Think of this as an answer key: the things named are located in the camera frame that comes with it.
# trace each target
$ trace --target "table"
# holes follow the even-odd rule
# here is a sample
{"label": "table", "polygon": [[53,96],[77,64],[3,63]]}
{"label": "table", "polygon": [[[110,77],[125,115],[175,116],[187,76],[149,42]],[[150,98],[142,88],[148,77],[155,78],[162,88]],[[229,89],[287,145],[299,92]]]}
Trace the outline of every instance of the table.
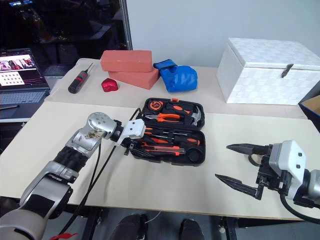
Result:
{"label": "table", "polygon": [[[70,83],[91,63],[94,63],[94,66],[80,92],[69,93]],[[160,77],[150,90],[117,81],[118,91],[104,92],[101,83],[109,77],[109,74],[102,70],[100,60],[81,58],[56,84],[45,101],[137,108],[143,107],[148,98],[178,98],[202,104],[206,113],[307,119],[298,105],[227,104],[216,78],[217,68],[198,66],[193,68],[198,74],[198,87],[193,91],[169,93]]]}
{"label": "table", "polygon": [[[44,102],[0,156],[0,195],[20,198],[26,186],[53,160],[73,133],[82,128],[89,114],[104,112],[125,124],[134,108],[63,102]],[[258,168],[226,145],[267,145],[294,139],[307,155],[306,167],[320,169],[320,134],[311,121],[281,117],[206,113],[202,131],[206,159],[200,166],[175,166],[124,156],[123,147],[114,155],[93,188],[87,205],[191,212],[218,216],[266,219],[297,218],[280,203],[278,193],[265,189],[256,200],[226,186],[215,174],[227,175],[255,186]],[[99,168],[113,142],[104,139]],[[97,151],[72,184],[69,203],[79,204],[88,189]],[[314,209],[295,206],[301,213],[319,217]]]}

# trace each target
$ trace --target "box latch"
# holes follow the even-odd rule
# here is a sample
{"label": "box latch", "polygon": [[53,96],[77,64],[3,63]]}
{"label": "box latch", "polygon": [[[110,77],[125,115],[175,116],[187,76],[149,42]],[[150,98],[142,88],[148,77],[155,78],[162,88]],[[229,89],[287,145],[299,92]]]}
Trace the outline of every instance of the box latch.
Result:
{"label": "box latch", "polygon": [[282,72],[281,74],[281,78],[283,79],[285,76],[287,76],[289,70],[293,67],[293,63],[292,64],[288,64],[286,66],[286,69]]}

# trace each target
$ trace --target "tool kit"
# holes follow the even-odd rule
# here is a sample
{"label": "tool kit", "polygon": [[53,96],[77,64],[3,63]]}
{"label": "tool kit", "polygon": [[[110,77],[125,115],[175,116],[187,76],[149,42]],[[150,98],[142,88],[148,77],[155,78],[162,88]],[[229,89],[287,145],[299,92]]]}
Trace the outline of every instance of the tool kit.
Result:
{"label": "tool kit", "polygon": [[205,125],[201,104],[176,98],[148,98],[137,119],[146,129],[143,138],[130,148],[135,158],[173,165],[198,166],[206,156]]}

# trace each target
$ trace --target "blue boxing glove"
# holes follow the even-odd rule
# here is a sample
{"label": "blue boxing glove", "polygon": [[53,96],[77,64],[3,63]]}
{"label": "blue boxing glove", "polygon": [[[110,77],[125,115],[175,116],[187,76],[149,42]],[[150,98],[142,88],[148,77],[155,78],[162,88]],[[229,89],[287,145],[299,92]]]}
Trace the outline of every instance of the blue boxing glove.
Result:
{"label": "blue boxing glove", "polygon": [[186,92],[197,88],[198,75],[193,68],[177,66],[171,59],[155,63],[153,66],[159,69],[168,92]]}

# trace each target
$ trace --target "white woven box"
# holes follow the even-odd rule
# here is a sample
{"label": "white woven box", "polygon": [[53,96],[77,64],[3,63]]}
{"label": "white woven box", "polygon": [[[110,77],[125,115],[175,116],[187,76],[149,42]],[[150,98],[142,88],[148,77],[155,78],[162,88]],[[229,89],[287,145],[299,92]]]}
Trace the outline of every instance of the white woven box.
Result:
{"label": "white woven box", "polygon": [[216,76],[227,103],[296,105],[320,80],[320,57],[299,42],[229,38]]}

